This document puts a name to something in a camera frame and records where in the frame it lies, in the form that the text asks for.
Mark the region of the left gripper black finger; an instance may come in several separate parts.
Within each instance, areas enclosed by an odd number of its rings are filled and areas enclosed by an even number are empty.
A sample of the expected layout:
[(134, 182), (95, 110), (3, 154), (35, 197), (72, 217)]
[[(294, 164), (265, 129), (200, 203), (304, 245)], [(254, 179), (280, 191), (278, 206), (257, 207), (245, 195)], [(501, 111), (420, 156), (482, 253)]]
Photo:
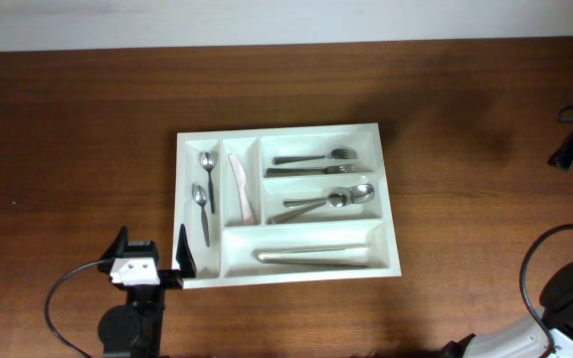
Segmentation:
[(127, 242), (128, 242), (128, 230), (126, 226), (122, 226), (119, 229), (115, 239), (105, 250), (105, 252), (101, 255), (101, 258), (103, 260), (122, 258)]
[(196, 277), (196, 264), (189, 247), (187, 231), (184, 224), (182, 224), (179, 229), (175, 260), (178, 263), (178, 270), (183, 278)]

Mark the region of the small steel teaspoon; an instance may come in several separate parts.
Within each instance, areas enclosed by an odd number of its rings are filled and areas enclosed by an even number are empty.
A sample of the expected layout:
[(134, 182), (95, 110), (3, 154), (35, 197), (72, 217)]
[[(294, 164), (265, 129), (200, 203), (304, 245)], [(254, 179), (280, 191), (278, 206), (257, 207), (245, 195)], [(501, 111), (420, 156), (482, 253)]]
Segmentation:
[(211, 207), (211, 213), (214, 214), (215, 208), (215, 190), (212, 177), (212, 171), (217, 164), (217, 153), (215, 151), (202, 151), (199, 154), (199, 162), (201, 167), (207, 172), (208, 175), (208, 194)]
[(205, 241), (205, 245), (207, 247), (210, 247), (211, 246), (210, 232), (209, 232), (209, 224), (208, 224), (208, 218), (207, 218), (207, 213), (206, 213), (206, 205), (207, 205), (208, 196), (207, 196), (205, 189), (199, 184), (193, 184), (192, 185), (192, 198), (193, 198), (193, 201), (200, 207), (201, 226), (202, 226), (202, 230), (203, 230), (204, 241)]

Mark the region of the white plastic knife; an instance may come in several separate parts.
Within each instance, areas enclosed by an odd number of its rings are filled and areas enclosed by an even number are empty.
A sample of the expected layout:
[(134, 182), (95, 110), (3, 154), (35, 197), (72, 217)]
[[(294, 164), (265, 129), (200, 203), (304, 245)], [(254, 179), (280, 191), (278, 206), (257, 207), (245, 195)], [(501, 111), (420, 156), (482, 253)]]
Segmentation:
[(234, 154), (228, 155), (239, 199), (239, 217), (232, 222), (234, 226), (257, 225), (258, 216), (248, 190), (249, 177), (241, 160)]

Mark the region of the steel tongs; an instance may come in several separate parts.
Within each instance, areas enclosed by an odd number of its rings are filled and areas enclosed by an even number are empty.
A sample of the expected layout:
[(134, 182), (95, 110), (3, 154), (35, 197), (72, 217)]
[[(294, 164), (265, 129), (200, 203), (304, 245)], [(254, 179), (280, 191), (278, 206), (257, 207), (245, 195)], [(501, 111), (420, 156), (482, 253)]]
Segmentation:
[(369, 251), (367, 245), (348, 245), (253, 251), (252, 256), (261, 264), (362, 268), (371, 265)]

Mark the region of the steel fork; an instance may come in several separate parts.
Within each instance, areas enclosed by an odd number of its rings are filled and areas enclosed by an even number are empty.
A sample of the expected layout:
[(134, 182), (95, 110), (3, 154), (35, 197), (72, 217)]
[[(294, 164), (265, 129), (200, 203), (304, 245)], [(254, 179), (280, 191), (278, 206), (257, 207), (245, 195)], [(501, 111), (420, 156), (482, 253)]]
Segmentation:
[(291, 164), (296, 162), (322, 160), (322, 159), (348, 160), (357, 158), (358, 158), (358, 153), (356, 150), (349, 147), (344, 147), (344, 148), (335, 148), (323, 154), (315, 154), (307, 156), (276, 156), (272, 159), (272, 163), (274, 165), (283, 165), (283, 164)]
[(298, 175), (318, 174), (345, 174), (354, 173), (355, 168), (350, 164), (328, 166), (324, 168), (269, 168), (266, 170), (267, 177), (283, 177)]

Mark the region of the steel spoon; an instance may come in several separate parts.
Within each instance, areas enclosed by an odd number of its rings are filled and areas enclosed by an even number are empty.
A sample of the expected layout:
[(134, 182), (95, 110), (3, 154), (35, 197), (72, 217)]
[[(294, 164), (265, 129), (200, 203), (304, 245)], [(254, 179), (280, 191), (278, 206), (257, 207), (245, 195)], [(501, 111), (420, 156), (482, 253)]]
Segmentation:
[[(358, 184), (347, 188), (337, 188), (335, 192), (346, 194), (351, 204), (363, 204), (375, 196), (375, 189), (371, 184)], [(284, 199), (283, 205), (287, 208), (294, 208), (317, 202), (323, 202), (324, 198), (310, 199)]]
[(337, 209), (350, 204), (351, 194), (347, 188), (333, 189), (323, 199), (305, 204), (268, 218), (271, 225), (311, 222), (317, 219), (324, 208)]

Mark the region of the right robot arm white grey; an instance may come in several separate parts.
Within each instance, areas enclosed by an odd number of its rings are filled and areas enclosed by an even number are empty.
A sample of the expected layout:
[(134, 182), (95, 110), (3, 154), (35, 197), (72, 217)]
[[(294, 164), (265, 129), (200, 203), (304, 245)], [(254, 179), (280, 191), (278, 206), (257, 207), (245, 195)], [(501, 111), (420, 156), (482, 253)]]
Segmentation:
[(539, 247), (553, 235), (573, 231), (573, 224), (544, 232), (526, 252), (519, 270), (519, 291), (528, 316), (493, 334), (471, 334), (451, 341), (438, 353), (447, 358), (573, 358), (573, 262), (545, 284), (536, 309), (526, 289), (529, 263)]

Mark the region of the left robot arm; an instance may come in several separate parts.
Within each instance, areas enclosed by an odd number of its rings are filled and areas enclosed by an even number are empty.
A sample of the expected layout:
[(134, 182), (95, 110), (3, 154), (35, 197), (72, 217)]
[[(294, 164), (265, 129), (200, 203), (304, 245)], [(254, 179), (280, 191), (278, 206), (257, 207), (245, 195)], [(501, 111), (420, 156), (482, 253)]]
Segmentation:
[(156, 244), (131, 242), (127, 227), (100, 257), (98, 270), (126, 293), (123, 305), (109, 309), (100, 319), (97, 335), (104, 357), (150, 358), (160, 355), (165, 292), (181, 289), (186, 278), (197, 275), (186, 227), (179, 229), (175, 249), (178, 269), (160, 269)]

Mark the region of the white plastic cutlery tray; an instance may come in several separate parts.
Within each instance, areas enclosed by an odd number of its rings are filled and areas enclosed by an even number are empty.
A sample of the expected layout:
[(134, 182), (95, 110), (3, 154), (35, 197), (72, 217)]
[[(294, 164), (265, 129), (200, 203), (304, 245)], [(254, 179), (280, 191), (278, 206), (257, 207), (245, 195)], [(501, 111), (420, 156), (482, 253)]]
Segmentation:
[[(274, 165), (276, 156), (323, 154), (335, 148), (357, 151), (357, 159), (312, 160)], [(208, 194), (208, 175), (199, 154), (215, 151), (212, 171), (214, 214)], [(248, 190), (258, 216), (254, 226), (234, 226), (239, 199), (228, 155), (234, 153), (249, 177)], [(350, 164), (354, 173), (267, 177), (269, 168), (324, 168)], [(206, 213), (211, 246), (204, 241), (200, 207), (193, 201), (192, 185), (208, 196)], [(317, 219), (294, 224), (268, 223), (268, 218), (290, 209), (284, 199), (324, 198), (331, 190), (371, 184), (375, 196), (363, 204), (319, 211)], [(184, 224), (196, 262), (191, 288), (254, 285), (295, 281), (401, 275), (394, 221), (379, 127), (375, 123), (291, 128), (186, 132), (176, 137), (174, 228)], [(326, 267), (261, 264), (253, 251), (367, 245), (369, 267)]]

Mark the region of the steel spoon in tray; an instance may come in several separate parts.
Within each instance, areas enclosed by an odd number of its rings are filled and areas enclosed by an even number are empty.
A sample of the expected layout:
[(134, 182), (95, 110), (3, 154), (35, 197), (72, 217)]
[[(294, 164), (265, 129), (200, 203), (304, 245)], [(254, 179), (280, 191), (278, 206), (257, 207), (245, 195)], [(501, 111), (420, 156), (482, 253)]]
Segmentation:
[(324, 208), (337, 209), (350, 204), (351, 194), (347, 188), (333, 189), (323, 199), (305, 204), (268, 218), (271, 225), (311, 222), (317, 219)]

